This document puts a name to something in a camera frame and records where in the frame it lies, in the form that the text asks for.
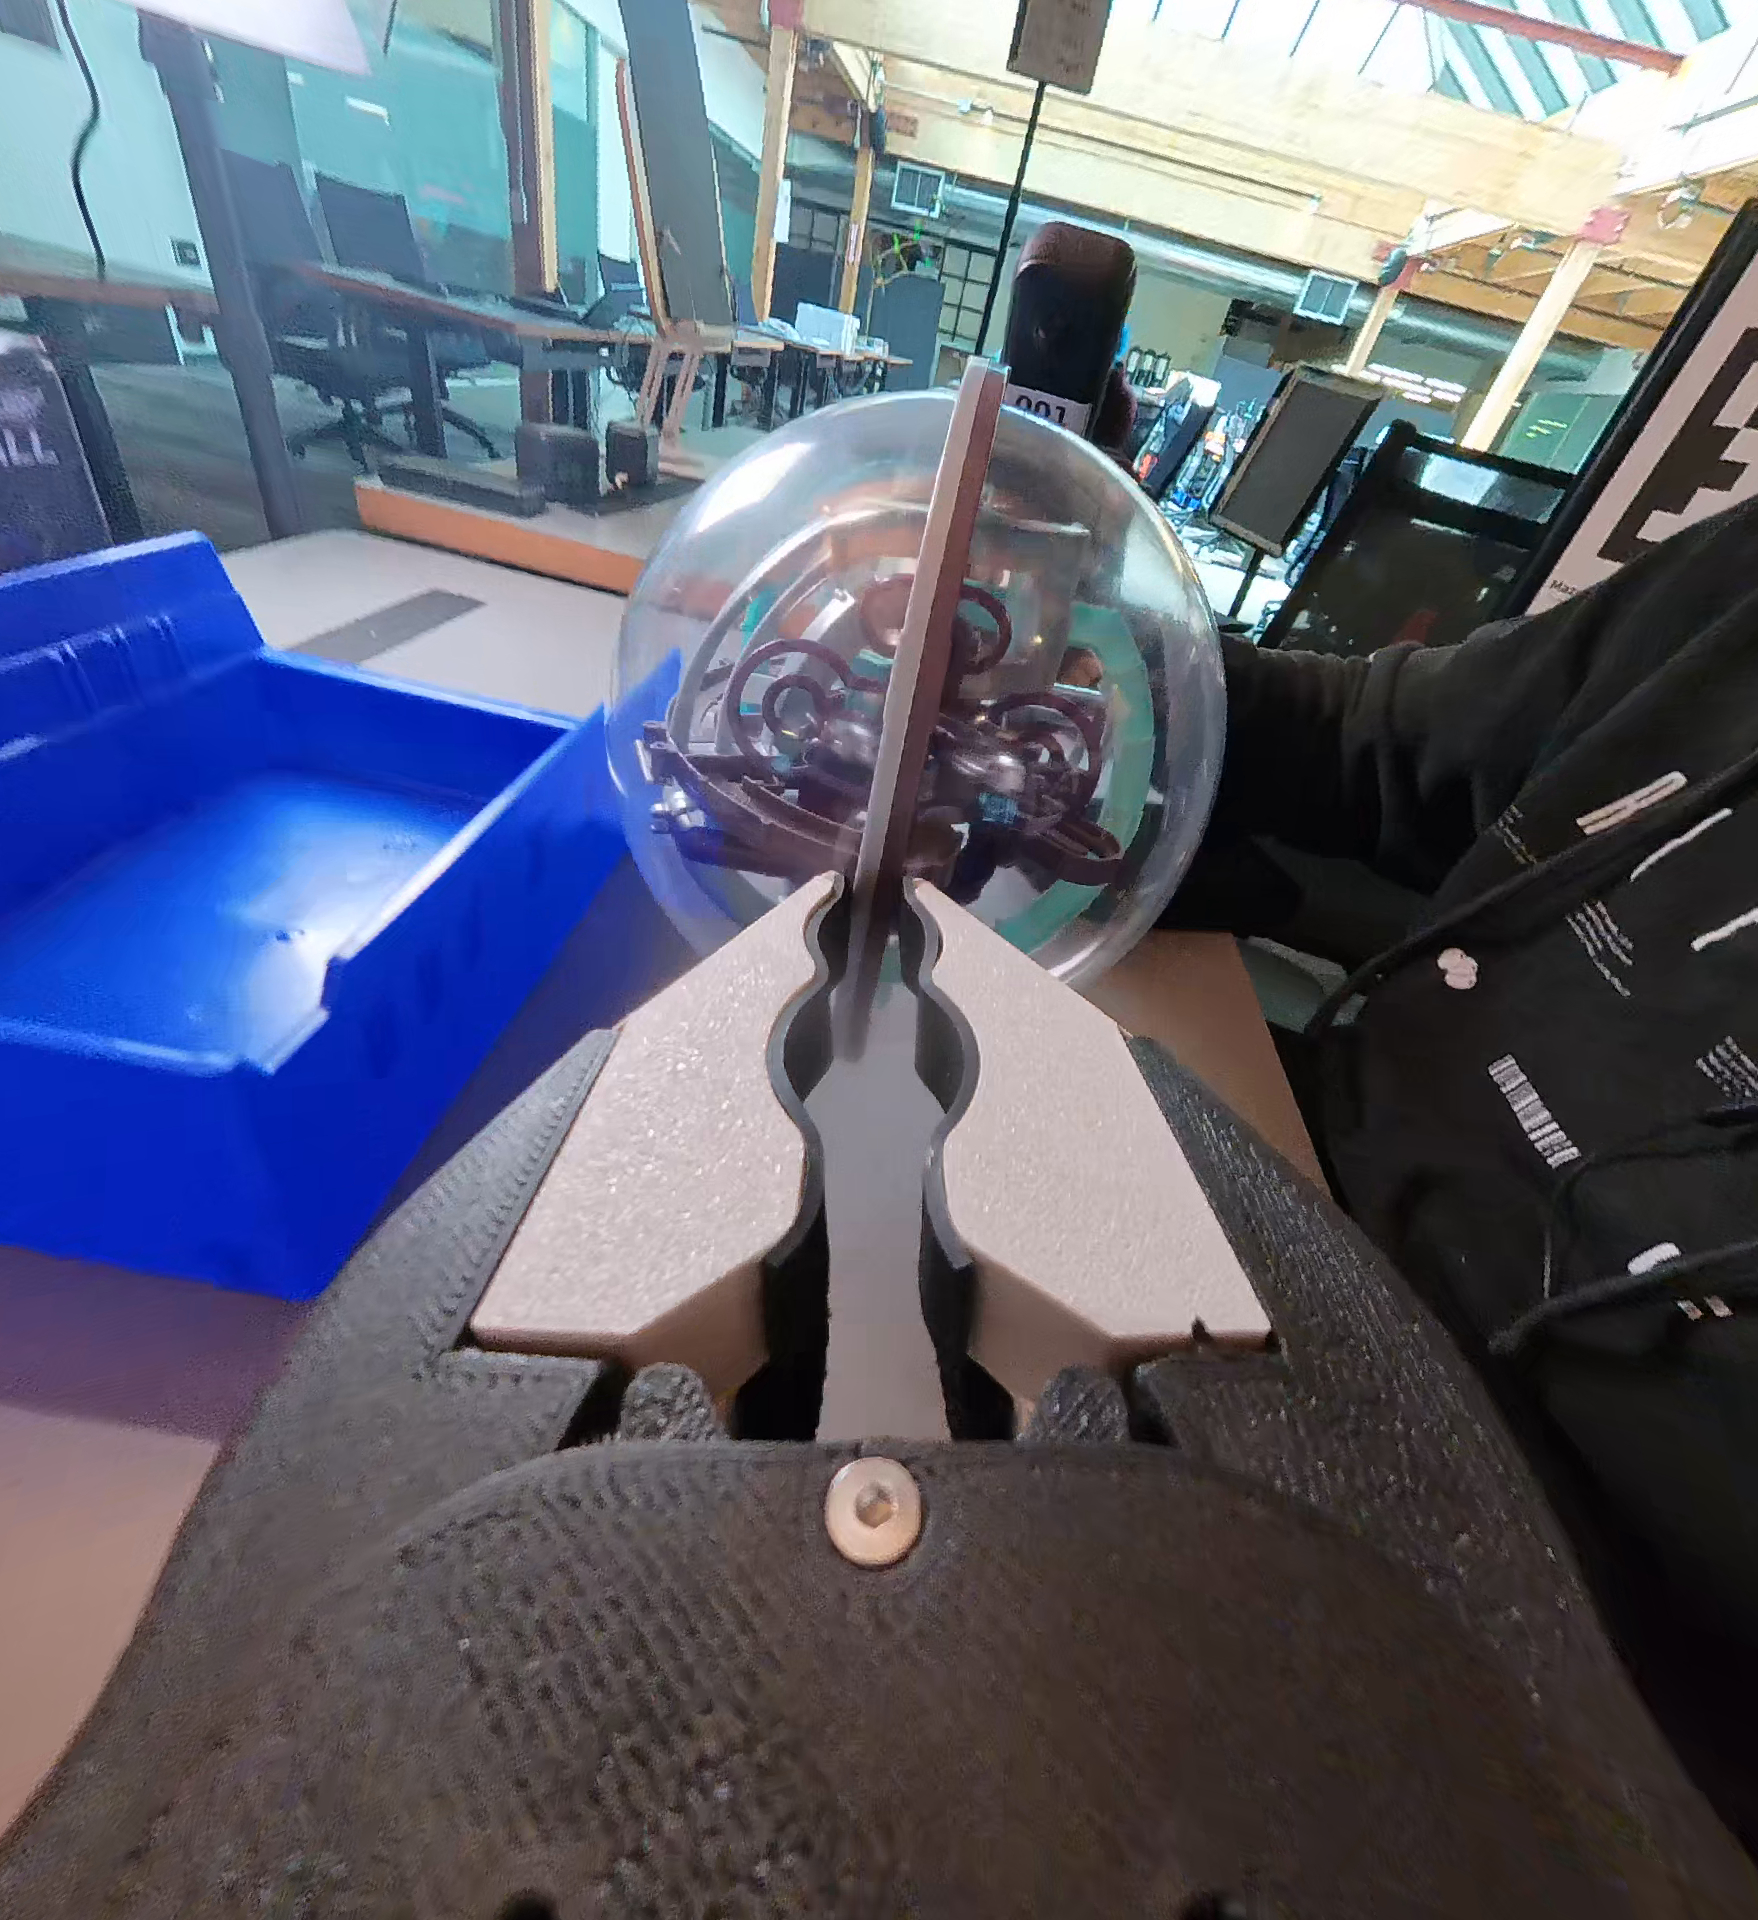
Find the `bright light panel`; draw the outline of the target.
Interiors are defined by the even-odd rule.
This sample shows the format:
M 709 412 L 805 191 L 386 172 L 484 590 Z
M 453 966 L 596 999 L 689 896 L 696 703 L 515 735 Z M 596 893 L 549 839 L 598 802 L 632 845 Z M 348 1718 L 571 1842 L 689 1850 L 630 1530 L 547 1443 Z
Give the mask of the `bright light panel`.
M 370 73 L 350 1 L 135 1 L 140 13 L 342 75 Z

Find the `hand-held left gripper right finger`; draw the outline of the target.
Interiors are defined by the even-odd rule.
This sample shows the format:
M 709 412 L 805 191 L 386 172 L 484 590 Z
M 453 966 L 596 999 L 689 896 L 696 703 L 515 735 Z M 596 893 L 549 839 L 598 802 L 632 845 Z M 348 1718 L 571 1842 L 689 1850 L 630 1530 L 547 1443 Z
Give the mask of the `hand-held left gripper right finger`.
M 1247 1358 L 1273 1318 L 1120 1023 L 911 878 L 901 966 L 939 1106 L 918 1298 L 950 1412 L 1037 1404 L 1193 1348 Z

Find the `clear plastic maze ball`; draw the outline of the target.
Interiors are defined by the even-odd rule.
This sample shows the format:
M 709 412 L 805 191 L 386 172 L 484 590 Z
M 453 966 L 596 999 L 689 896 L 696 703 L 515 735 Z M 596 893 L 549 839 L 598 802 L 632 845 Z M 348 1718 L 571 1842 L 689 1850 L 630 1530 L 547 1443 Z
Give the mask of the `clear plastic maze ball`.
M 1229 742 L 1180 540 L 1107 449 L 1004 390 L 974 362 L 728 462 L 645 564 L 604 707 L 630 853 L 694 946 L 842 878 L 824 1080 L 865 1111 L 824 1144 L 862 1206 L 912 1167 L 880 1247 L 912 1235 L 917 1260 L 941 1106 L 915 1063 L 907 884 L 1084 997 L 1201 850 Z

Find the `black strip on table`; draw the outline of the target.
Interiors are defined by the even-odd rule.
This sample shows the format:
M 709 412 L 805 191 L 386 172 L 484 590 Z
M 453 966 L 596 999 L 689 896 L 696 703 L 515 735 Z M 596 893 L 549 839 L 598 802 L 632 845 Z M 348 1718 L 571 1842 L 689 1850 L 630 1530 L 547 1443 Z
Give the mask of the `black strip on table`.
M 286 652 L 332 664 L 364 665 L 484 608 L 486 602 L 479 595 L 451 587 L 426 587 L 339 622 L 314 636 L 300 638 Z

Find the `person's black sweatshirt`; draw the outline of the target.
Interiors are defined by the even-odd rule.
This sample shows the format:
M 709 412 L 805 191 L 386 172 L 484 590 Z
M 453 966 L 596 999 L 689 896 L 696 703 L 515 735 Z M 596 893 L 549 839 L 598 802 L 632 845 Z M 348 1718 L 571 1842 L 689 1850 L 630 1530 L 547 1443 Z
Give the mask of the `person's black sweatshirt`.
M 1315 1023 L 1325 1139 L 1758 1788 L 1758 494 L 1565 608 L 1606 703 Z

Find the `grey desk with wooden edge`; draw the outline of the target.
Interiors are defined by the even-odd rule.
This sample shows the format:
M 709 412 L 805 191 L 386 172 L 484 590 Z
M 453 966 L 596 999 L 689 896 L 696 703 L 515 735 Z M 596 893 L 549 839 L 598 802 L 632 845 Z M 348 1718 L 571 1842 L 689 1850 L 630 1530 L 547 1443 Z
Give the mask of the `grey desk with wooden edge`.
M 380 455 L 355 480 L 363 527 L 466 560 L 498 564 L 627 595 L 701 480 L 665 475 L 651 487 L 527 510 L 507 462 L 459 464 L 428 454 Z

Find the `blue plastic bin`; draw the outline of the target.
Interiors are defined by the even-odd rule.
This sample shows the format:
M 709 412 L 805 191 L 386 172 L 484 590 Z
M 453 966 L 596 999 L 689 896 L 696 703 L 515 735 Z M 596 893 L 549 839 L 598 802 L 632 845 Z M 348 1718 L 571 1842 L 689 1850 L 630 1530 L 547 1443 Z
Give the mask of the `blue plastic bin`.
M 0 1245 L 316 1298 L 625 856 L 604 707 L 269 644 L 215 546 L 0 577 Z

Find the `black framed tag sign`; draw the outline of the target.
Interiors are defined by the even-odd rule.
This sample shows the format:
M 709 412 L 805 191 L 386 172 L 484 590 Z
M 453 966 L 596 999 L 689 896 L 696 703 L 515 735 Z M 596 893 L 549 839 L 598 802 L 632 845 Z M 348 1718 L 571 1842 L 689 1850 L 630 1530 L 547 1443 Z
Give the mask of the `black framed tag sign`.
M 1708 257 L 1500 614 L 1547 611 L 1754 496 L 1758 199 Z

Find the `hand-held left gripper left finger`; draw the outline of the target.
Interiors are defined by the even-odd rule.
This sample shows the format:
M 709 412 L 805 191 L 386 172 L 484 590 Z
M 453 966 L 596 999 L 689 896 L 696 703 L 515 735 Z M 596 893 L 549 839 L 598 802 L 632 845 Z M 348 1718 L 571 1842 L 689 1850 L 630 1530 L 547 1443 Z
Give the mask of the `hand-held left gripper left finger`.
M 840 875 L 621 1020 L 477 1306 L 477 1346 L 693 1369 L 747 1435 L 812 1435 L 829 1228 L 807 1096 L 830 1055 Z

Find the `person's right forearm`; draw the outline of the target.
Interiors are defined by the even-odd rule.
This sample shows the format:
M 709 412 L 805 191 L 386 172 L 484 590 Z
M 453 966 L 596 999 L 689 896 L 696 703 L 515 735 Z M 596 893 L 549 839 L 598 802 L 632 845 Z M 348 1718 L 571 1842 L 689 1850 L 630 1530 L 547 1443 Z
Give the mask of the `person's right forearm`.
M 1606 707 L 1603 644 L 1570 605 L 1456 645 L 1369 657 L 1220 645 L 1223 772 L 1203 845 L 1156 918 L 1169 933 L 1273 938 L 1302 902 L 1277 850 L 1346 859 L 1434 896 L 1526 793 L 1565 779 Z

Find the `black charger block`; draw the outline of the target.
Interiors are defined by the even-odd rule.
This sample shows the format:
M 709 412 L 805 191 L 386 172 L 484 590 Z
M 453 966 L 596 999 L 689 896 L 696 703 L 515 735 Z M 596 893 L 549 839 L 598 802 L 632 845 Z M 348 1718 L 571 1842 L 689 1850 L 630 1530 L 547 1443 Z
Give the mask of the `black charger block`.
M 656 427 L 628 417 L 596 434 L 584 426 L 521 420 L 515 466 L 521 487 L 544 508 L 606 513 L 669 497 Z

